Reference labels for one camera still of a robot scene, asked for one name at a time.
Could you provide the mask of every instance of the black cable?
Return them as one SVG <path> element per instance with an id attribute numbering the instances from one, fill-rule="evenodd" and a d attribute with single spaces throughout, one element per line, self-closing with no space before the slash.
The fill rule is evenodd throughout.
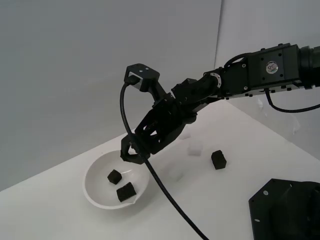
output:
<path id="1" fill-rule="evenodd" d="M 232 64 L 234 61 L 237 61 L 239 59 L 243 59 L 243 58 L 246 58 L 250 55 L 251 53 L 247 52 L 247 53 L 242 53 L 242 54 L 239 54 L 237 56 L 234 56 L 233 58 L 231 58 L 229 61 L 227 61 L 224 65 L 224 68 L 227 68 L 230 64 Z"/>
<path id="2" fill-rule="evenodd" d="M 311 111 L 311 110 L 315 110 L 315 109 L 318 109 L 320 108 L 320 104 L 318 105 L 315 105 L 315 106 L 310 106 L 310 107 L 306 107 L 306 108 L 301 108 L 301 109 L 294 109 L 294 110 L 288 110 L 288 109 L 282 109 L 282 108 L 279 108 L 277 106 L 275 106 L 271 100 L 271 97 L 270 97 L 270 93 L 269 93 L 269 89 L 265 89 L 264 90 L 265 92 L 265 95 L 266 95 L 266 99 L 268 100 L 268 103 L 270 104 L 270 106 L 272 108 L 274 108 L 275 110 L 279 111 L 279 112 L 282 112 L 282 113 L 289 113 L 289 114 L 294 114 L 294 113 L 304 113 L 304 112 L 308 112 L 308 111 Z"/>
<path id="3" fill-rule="evenodd" d="M 152 167 L 152 165 L 150 164 L 150 162 L 148 161 L 148 159 L 141 153 L 141 151 L 139 150 L 139 146 L 137 143 L 135 143 L 135 137 L 133 135 L 133 133 L 131 132 L 131 129 L 129 127 L 128 121 L 127 121 L 127 117 L 126 117 L 126 113 L 125 113 L 125 104 L 124 104 L 124 98 L 125 98 L 125 91 L 127 86 L 129 86 L 128 83 L 124 83 L 124 85 L 122 86 L 121 89 L 121 93 L 120 93 L 120 112 L 121 112 L 121 117 L 122 117 L 122 121 L 125 127 L 126 132 L 128 133 L 129 139 L 132 143 L 132 145 L 135 148 L 136 153 L 142 158 L 142 160 L 144 161 L 145 165 L 147 166 L 147 168 L 149 169 L 150 173 L 152 174 L 154 180 L 156 181 L 156 183 L 159 185 L 160 189 L 162 190 L 162 192 L 164 193 L 164 195 L 168 198 L 168 200 L 170 201 L 170 203 L 174 206 L 174 208 L 179 212 L 179 214 L 181 215 L 181 217 L 183 217 L 183 219 L 190 225 L 190 227 L 203 239 L 203 240 L 209 240 L 209 238 L 207 238 L 202 232 L 201 230 L 191 221 L 191 219 L 185 214 L 185 212 L 180 208 L 180 206 L 177 204 L 177 202 L 173 199 L 173 197 L 170 195 L 170 193 L 168 192 L 168 190 L 166 189 L 166 187 L 164 186 L 164 184 L 161 182 L 160 178 L 158 177 L 156 171 L 154 170 L 154 168 Z"/>

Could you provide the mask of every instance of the gray wall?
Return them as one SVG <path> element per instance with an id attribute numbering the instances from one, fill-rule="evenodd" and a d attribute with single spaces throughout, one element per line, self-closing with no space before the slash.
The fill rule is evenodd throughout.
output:
<path id="1" fill-rule="evenodd" d="M 224 0 L 215 66 L 223 66 L 237 54 L 255 52 L 279 43 L 320 46 L 319 9 L 319 0 Z M 281 108 L 304 108 L 320 104 L 320 88 L 275 93 L 271 97 Z M 281 113 L 268 106 L 264 95 L 230 102 L 320 159 L 320 109 L 307 113 Z"/>
<path id="2" fill-rule="evenodd" d="M 213 69 L 221 0 L 1 0 L 0 191 L 125 132 L 126 66 L 169 91 Z M 151 96 L 129 89 L 136 126 Z"/>

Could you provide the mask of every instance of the black block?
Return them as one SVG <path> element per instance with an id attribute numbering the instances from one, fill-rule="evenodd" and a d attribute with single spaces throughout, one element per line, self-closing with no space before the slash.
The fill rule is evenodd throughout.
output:
<path id="1" fill-rule="evenodd" d="M 123 187 L 120 187 L 116 191 L 116 194 L 118 195 L 118 199 L 120 200 L 120 202 L 123 202 L 123 201 L 133 197 L 134 195 L 137 195 L 135 188 L 131 182 L 128 182 Z"/>
<path id="2" fill-rule="evenodd" d="M 216 170 L 224 169 L 226 167 L 227 160 L 225 159 L 224 154 L 221 150 L 212 153 L 211 160 Z"/>
<path id="3" fill-rule="evenodd" d="M 110 174 L 108 175 L 108 179 L 110 183 L 118 184 L 118 182 L 120 182 L 120 180 L 122 179 L 122 176 L 120 172 L 113 169 L 112 172 L 110 172 Z"/>

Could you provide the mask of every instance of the sticker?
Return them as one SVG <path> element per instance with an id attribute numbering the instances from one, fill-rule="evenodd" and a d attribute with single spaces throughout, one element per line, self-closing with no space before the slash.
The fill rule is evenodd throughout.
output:
<path id="1" fill-rule="evenodd" d="M 270 61 L 266 64 L 266 72 L 268 74 L 275 74 L 278 71 L 278 65 L 275 61 Z"/>

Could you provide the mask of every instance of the black mount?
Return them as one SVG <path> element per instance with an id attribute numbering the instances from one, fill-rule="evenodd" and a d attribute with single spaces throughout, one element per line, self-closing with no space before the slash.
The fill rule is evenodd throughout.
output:
<path id="1" fill-rule="evenodd" d="M 320 239 L 320 183 L 271 179 L 249 207 L 254 240 Z"/>

